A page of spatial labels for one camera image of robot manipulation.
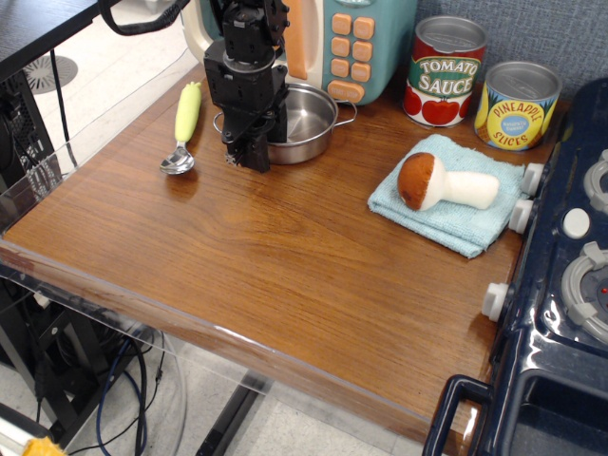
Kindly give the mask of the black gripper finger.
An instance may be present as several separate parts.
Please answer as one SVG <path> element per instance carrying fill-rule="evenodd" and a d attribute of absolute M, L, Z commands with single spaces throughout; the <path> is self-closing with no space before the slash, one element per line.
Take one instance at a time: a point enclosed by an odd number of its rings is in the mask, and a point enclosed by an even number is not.
<path fill-rule="evenodd" d="M 284 100 L 275 104 L 273 112 L 273 127 L 267 133 L 269 143 L 285 143 L 287 141 L 288 114 Z"/>
<path fill-rule="evenodd" d="M 227 147 L 225 160 L 234 166 L 241 166 L 257 172 L 270 170 L 267 133 L 259 128 L 245 131 L 237 136 L 233 131 L 224 132 Z"/>

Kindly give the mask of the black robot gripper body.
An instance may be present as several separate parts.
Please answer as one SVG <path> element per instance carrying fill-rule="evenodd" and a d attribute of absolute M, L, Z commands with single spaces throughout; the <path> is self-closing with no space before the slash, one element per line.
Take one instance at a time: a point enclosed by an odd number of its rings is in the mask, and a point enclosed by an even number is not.
<path fill-rule="evenodd" d="M 273 127 L 273 106 L 286 100 L 287 68 L 272 59 L 252 67 L 232 61 L 223 42 L 213 43 L 204 52 L 204 67 L 212 103 L 223 112 L 221 138 L 226 130 L 237 136 L 259 128 Z"/>

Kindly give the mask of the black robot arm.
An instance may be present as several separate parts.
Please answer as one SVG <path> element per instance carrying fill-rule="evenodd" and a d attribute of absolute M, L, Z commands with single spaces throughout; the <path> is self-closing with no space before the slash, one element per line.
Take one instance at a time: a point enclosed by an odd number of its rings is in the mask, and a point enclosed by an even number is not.
<path fill-rule="evenodd" d="M 219 38 L 204 52 L 212 103 L 221 109 L 226 160 L 265 173 L 269 143 L 287 139 L 284 52 L 289 8 L 281 1 L 212 1 Z"/>

